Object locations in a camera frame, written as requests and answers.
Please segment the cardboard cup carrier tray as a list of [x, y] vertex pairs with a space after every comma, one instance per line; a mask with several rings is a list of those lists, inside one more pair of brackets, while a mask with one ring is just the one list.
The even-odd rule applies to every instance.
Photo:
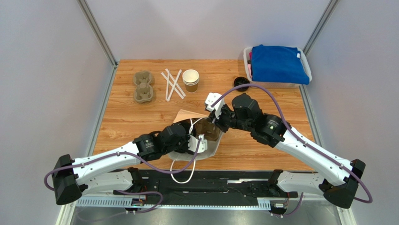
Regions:
[[147, 70], [142, 70], [134, 74], [133, 83], [136, 85], [134, 100], [138, 103], [150, 102], [154, 97], [152, 84], [152, 74]]

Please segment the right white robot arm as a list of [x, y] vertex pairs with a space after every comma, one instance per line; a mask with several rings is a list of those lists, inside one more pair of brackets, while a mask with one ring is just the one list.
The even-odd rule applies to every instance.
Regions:
[[335, 206], [351, 207], [359, 187], [355, 176], [362, 176], [364, 162], [349, 161], [328, 152], [294, 127], [286, 127], [282, 118], [262, 112], [258, 102], [247, 94], [235, 97], [232, 109], [218, 93], [209, 93], [205, 105], [210, 112], [209, 121], [222, 132], [229, 128], [248, 131], [257, 142], [286, 152], [315, 170], [314, 173], [274, 170], [269, 179], [271, 186], [287, 193], [322, 195]]

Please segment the brown paper bag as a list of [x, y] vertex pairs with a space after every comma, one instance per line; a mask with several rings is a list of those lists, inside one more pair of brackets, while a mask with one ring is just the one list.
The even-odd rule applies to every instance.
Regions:
[[171, 178], [178, 184], [188, 183], [194, 173], [196, 162], [214, 156], [220, 145], [223, 132], [213, 123], [207, 121], [207, 116], [187, 110], [179, 110], [174, 123], [186, 124], [187, 130], [190, 132], [187, 150], [179, 150], [168, 154], [172, 159], [170, 171], [172, 171], [176, 161], [191, 161], [194, 154], [197, 154], [192, 162], [192, 171], [190, 177], [186, 181], [178, 181], [173, 175]]

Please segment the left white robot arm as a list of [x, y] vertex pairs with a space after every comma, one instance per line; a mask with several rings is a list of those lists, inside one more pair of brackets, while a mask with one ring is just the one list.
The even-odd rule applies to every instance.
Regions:
[[75, 202], [83, 195], [95, 192], [125, 192], [131, 188], [140, 190], [136, 186], [136, 175], [128, 180], [112, 174], [112, 171], [138, 164], [146, 164], [156, 170], [150, 161], [177, 151], [185, 150], [196, 157], [207, 149], [207, 140], [204, 135], [193, 136], [190, 127], [175, 123], [162, 131], [140, 135], [121, 147], [90, 157], [72, 158], [69, 154], [62, 155], [53, 171], [45, 176], [44, 183], [54, 192], [57, 205]]

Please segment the stack of paper cups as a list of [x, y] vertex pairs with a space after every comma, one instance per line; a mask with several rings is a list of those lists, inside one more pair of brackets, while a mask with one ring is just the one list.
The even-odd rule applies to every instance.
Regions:
[[195, 93], [199, 84], [199, 73], [194, 69], [188, 69], [183, 72], [183, 83], [189, 93]]

